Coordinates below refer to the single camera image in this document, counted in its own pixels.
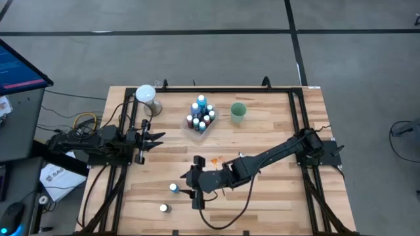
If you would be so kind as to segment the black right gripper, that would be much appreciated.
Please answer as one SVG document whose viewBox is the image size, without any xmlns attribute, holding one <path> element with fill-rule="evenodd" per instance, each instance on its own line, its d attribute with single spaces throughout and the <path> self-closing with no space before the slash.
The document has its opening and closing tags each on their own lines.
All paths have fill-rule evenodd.
<svg viewBox="0 0 420 236">
<path fill-rule="evenodd" d="M 225 170 L 204 171 L 205 158 L 199 155 L 194 156 L 193 163 L 190 170 L 180 177 L 186 179 L 186 185 L 191 189 L 180 189 L 178 192 L 189 194 L 194 210 L 203 210 L 205 208 L 203 194 L 226 187 L 228 173 Z"/>
</svg>

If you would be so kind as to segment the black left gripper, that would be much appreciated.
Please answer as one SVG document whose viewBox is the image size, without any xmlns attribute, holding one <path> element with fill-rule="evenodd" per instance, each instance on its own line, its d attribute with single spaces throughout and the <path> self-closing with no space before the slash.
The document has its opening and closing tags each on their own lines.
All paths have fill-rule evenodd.
<svg viewBox="0 0 420 236">
<path fill-rule="evenodd" d="M 144 153 L 163 144 L 163 142 L 155 142 L 155 140 L 164 136 L 165 133 L 150 134 L 148 132 L 149 128 L 150 122 L 143 119 L 140 128 L 130 128 L 126 133 L 126 142 L 132 147 L 138 148 L 138 153 L 135 155 L 136 164 L 144 164 Z"/>
</svg>

